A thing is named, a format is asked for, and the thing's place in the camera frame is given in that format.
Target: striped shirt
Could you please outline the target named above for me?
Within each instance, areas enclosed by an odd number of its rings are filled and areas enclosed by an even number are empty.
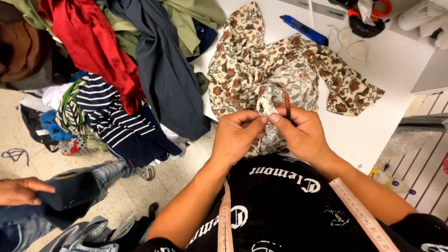
[[[142,167],[166,152],[172,155],[181,153],[143,114],[128,115],[121,104],[120,94],[112,85],[105,83],[96,74],[89,73],[88,78],[88,83],[79,91],[76,102],[85,113],[84,117],[92,130],[98,133],[116,156],[129,160],[133,167]],[[128,154],[127,149],[136,148],[151,149],[134,150],[137,153]],[[138,153],[148,158],[134,157]],[[133,159],[144,161],[137,161],[136,165],[132,162]]]

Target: red fabric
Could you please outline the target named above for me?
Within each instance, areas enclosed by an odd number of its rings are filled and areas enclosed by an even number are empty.
[[[101,75],[120,93],[124,110],[134,114],[145,99],[137,66],[117,45],[115,33],[95,2],[41,0],[37,13],[53,23],[52,32],[75,66]]]

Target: blue jeans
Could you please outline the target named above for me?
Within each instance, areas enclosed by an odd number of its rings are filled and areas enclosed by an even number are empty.
[[[92,165],[67,172],[91,171],[97,178],[101,194],[92,205],[100,202],[108,188],[132,170],[124,161],[111,165]],[[42,205],[0,206],[0,251],[18,252],[27,249],[34,241],[51,232],[55,227],[44,218]]]

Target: gray sneaker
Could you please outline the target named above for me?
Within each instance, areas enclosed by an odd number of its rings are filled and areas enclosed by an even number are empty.
[[[150,181],[154,178],[154,167],[151,165],[147,165],[143,168],[137,167],[135,168],[134,174],[146,181]]]

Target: hand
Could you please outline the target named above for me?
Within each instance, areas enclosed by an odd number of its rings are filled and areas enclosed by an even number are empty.
[[[0,205],[40,205],[42,201],[37,198],[36,191],[56,192],[54,186],[35,177],[0,181]]]
[[[285,107],[278,107],[277,111],[279,114],[272,114],[270,120],[285,138],[294,156],[315,166],[319,160],[334,154],[325,140],[322,123],[316,112],[291,107],[291,119],[298,125],[294,126],[282,117],[286,116]]]
[[[221,116],[210,160],[226,168],[236,164],[249,151],[254,139],[264,137],[267,121],[267,116],[250,110]]]

